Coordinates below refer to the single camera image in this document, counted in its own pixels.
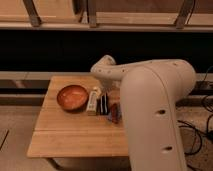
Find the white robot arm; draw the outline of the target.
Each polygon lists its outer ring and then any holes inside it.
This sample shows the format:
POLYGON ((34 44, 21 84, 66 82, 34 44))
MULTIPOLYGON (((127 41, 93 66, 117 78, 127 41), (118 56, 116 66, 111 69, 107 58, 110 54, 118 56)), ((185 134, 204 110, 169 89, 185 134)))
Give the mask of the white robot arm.
POLYGON ((118 65, 106 55, 91 67, 108 87, 120 83, 121 114, 132 171, 187 171, 176 102, 194 88, 196 72, 181 59, 118 65))

